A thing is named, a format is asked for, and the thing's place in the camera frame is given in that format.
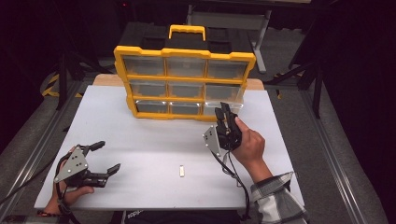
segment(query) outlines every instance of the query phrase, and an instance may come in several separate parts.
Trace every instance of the yellow storage organizer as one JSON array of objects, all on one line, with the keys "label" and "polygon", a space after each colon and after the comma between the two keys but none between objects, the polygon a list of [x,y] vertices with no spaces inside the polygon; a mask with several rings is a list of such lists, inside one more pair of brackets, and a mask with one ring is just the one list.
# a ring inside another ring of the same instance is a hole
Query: yellow storage organizer
[{"label": "yellow storage organizer", "polygon": [[246,31],[129,23],[115,48],[117,73],[134,116],[216,120],[214,108],[243,105],[256,58]]}]

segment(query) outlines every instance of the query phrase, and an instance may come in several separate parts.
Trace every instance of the person's right hand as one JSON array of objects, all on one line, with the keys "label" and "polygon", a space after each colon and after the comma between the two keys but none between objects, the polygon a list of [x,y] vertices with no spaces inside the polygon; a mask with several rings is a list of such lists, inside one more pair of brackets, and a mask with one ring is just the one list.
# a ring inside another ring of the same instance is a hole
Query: person's right hand
[{"label": "person's right hand", "polygon": [[265,139],[249,127],[238,117],[235,123],[242,133],[241,146],[233,150],[235,158],[247,169],[254,183],[272,176],[262,154],[265,148]]}]

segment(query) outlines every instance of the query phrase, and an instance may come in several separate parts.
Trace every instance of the small white object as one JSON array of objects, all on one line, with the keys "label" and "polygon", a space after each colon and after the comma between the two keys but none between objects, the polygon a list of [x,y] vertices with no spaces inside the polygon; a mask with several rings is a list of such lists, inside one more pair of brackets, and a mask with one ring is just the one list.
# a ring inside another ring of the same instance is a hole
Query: small white object
[{"label": "small white object", "polygon": [[184,166],[183,165],[180,165],[179,172],[180,172],[180,177],[184,177]]}]

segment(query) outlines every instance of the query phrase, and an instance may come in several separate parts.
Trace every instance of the plaid shirt sleeve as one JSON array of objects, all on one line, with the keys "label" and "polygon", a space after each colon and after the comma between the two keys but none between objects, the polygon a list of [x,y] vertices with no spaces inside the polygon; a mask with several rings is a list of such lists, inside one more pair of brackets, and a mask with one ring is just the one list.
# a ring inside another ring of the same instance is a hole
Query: plaid shirt sleeve
[{"label": "plaid shirt sleeve", "polygon": [[260,223],[309,222],[307,211],[290,193],[292,175],[293,172],[273,176],[250,187]]}]

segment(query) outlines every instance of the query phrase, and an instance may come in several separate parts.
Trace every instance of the white table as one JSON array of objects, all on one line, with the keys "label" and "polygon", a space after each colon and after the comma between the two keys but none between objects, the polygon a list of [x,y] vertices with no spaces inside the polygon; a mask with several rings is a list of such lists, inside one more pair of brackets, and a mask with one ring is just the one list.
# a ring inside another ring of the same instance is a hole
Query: white table
[{"label": "white table", "polygon": [[[212,124],[196,120],[136,119],[125,102],[123,87],[90,86],[82,99],[56,161],[74,145],[106,145],[87,156],[90,171],[105,173],[121,163],[103,189],[82,197],[73,208],[126,209],[235,209],[245,207],[245,195],[224,174],[202,134]],[[239,117],[266,138],[264,158],[274,175],[292,171],[276,117],[266,91],[245,91]],[[46,206],[55,174],[55,162],[35,202]],[[242,181],[252,184],[248,172],[233,159]],[[184,166],[185,176],[179,176]],[[291,192],[303,202],[298,183]]]}]

